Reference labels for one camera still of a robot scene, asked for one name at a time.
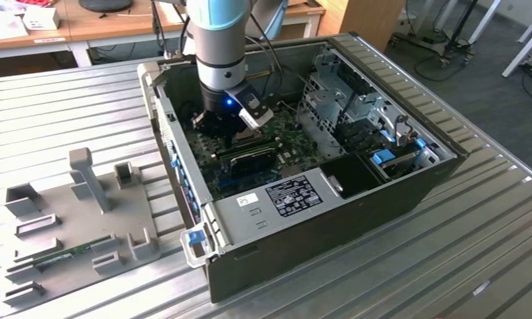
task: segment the gray carpet floor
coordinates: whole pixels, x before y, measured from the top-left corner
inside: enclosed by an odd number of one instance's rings
[[[418,11],[423,0],[409,0],[409,10]],[[456,10],[445,27],[453,27],[464,10],[464,1]],[[435,1],[427,19],[431,21],[439,10],[442,1]],[[464,29],[464,39],[468,39],[484,10],[476,9],[469,17]],[[506,79],[501,72],[517,54],[521,44],[516,43],[525,27],[494,16],[488,28],[474,45],[476,56],[469,65],[443,82],[431,82],[414,74],[413,66],[429,51],[406,43],[398,43],[387,48],[385,54],[406,70],[409,74],[449,103],[449,105],[474,123],[474,125],[532,167],[532,98],[521,87],[521,71]],[[131,45],[118,45],[103,55],[115,59],[126,58]],[[157,56],[154,42],[138,43],[129,59]],[[456,70],[458,63],[453,63],[446,70],[441,70],[433,61],[423,64],[421,70],[429,77],[441,77]]]

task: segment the metal slotted table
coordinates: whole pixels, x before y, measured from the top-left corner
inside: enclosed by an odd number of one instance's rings
[[[532,171],[361,39],[335,39],[472,155],[410,213],[218,304],[177,242],[182,224],[141,105],[141,61],[0,79],[0,189],[69,183],[55,163],[75,146],[102,159],[97,174],[131,161],[163,251],[15,318],[532,318]],[[8,221],[0,210],[0,267]],[[0,268],[0,289],[6,284]],[[0,299],[0,316],[8,312]]]

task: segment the wooden cabinet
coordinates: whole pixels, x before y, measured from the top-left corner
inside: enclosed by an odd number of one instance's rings
[[[325,8],[318,35],[357,32],[383,51],[405,0],[315,0]]]

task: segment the warning label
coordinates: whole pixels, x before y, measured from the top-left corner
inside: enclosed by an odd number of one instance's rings
[[[287,217],[322,203],[305,176],[299,176],[265,189],[281,216]]]

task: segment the wooden desk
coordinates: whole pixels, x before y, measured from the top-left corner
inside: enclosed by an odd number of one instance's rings
[[[155,36],[151,32],[151,8],[149,0],[133,0],[130,15],[127,10],[121,13],[109,13],[107,17],[98,19],[99,14],[86,11],[78,6],[78,0],[65,0],[69,12],[70,50],[78,66],[91,65],[87,50],[105,45],[137,43],[151,41]],[[170,23],[162,10],[158,10],[165,38],[177,38],[182,24]],[[314,37],[318,21],[323,14],[322,7],[309,7],[305,4],[287,8],[283,25],[305,24],[302,37]]]
[[[0,40],[0,58],[35,53],[65,51],[71,41],[65,0],[54,4],[59,14],[59,28],[50,31],[27,31],[26,37]]]
[[[0,58],[35,53],[71,51],[78,66],[90,66],[91,61],[87,50],[105,45],[137,43],[155,39],[151,33],[151,8],[149,0],[133,0],[127,10],[107,13],[99,19],[99,13],[85,10],[78,5],[78,0],[61,0],[55,4],[59,12],[61,25],[55,31],[30,31],[27,37],[0,41]],[[158,10],[162,20],[165,38],[177,38],[182,24],[170,23],[162,10]],[[322,7],[293,5],[287,8],[283,25],[305,25],[303,37],[314,37],[318,21],[323,14]],[[35,43],[34,40],[55,39],[51,44]]]
[[[149,0],[133,0],[131,8],[98,19],[101,13],[85,10],[78,0],[65,0],[69,12],[69,28],[73,41],[126,37],[151,33],[151,4]],[[163,31],[179,31],[182,24],[173,24],[165,18],[157,3]]]

